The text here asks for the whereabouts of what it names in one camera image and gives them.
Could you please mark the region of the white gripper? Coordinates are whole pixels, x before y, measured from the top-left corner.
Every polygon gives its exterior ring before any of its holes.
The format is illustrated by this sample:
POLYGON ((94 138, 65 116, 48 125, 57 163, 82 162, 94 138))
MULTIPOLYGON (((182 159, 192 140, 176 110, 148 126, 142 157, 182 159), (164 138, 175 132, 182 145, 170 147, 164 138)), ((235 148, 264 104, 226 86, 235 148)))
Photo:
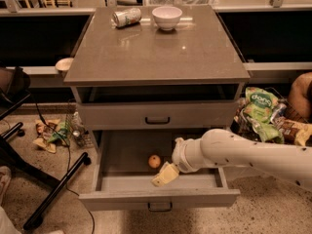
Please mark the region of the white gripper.
POLYGON ((152 178, 151 183, 154 186, 160 187, 172 182, 179 176, 179 171, 189 174, 202 169, 204 164, 201 140, 176 138, 172 161, 166 162, 160 172, 152 178))

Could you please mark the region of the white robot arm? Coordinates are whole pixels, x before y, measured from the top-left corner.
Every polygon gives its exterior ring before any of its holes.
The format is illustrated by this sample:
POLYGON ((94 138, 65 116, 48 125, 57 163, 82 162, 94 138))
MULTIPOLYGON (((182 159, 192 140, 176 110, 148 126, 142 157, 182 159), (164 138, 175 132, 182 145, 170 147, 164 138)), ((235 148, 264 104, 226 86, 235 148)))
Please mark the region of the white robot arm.
POLYGON ((160 187, 180 173, 220 167, 250 167, 312 191, 311 147, 252 141, 224 129, 208 130, 196 139, 178 137, 172 162, 166 162, 151 182, 160 187))

